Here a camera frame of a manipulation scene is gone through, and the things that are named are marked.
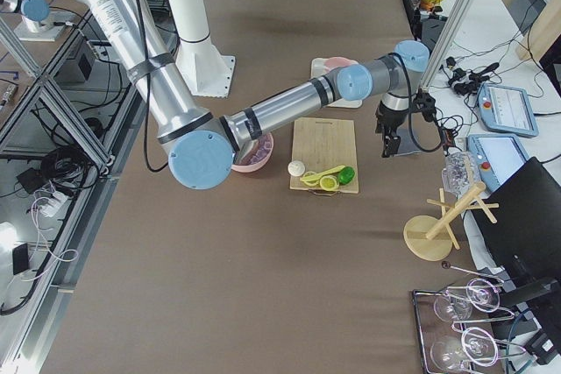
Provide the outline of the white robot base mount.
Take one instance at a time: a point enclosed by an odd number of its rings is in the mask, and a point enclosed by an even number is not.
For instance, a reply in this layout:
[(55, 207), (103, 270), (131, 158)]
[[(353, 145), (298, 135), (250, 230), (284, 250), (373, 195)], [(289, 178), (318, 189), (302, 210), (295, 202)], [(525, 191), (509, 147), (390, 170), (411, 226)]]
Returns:
[(213, 44), (203, 0), (168, 0), (180, 39), (176, 65), (193, 95), (225, 98), (236, 64)]

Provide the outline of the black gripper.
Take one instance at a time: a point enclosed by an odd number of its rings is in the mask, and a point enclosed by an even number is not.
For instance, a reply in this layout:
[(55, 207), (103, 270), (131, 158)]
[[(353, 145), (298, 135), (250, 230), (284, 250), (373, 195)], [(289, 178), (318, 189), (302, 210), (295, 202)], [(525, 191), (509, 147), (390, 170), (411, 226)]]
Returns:
[(401, 136), (397, 134), (397, 130), (402, 124), (404, 124), (406, 117), (408, 116), (408, 111), (406, 109), (390, 109), (385, 104), (379, 104), (375, 111), (375, 116), (375, 132), (382, 135), (382, 157), (392, 157), (399, 150)]

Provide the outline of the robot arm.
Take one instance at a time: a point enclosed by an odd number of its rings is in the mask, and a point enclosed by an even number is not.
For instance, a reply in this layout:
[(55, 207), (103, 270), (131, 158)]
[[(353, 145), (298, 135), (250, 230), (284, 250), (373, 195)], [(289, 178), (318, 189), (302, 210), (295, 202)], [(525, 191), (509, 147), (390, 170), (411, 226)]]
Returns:
[(145, 99), (158, 124), (158, 140), (171, 173), (192, 189), (219, 185), (247, 146), (339, 100), (379, 95), (383, 153), (394, 155), (400, 142), (396, 129), (409, 115), (412, 93), (429, 63), (427, 46), (404, 40), (376, 60), (330, 70), (234, 115), (215, 117), (196, 103), (146, 0), (77, 1), (89, 7), (132, 85)]
[(1, 12), (17, 14), (22, 23), (14, 30), (18, 39), (28, 42), (54, 42), (63, 29), (54, 24), (46, 0), (1, 0)]

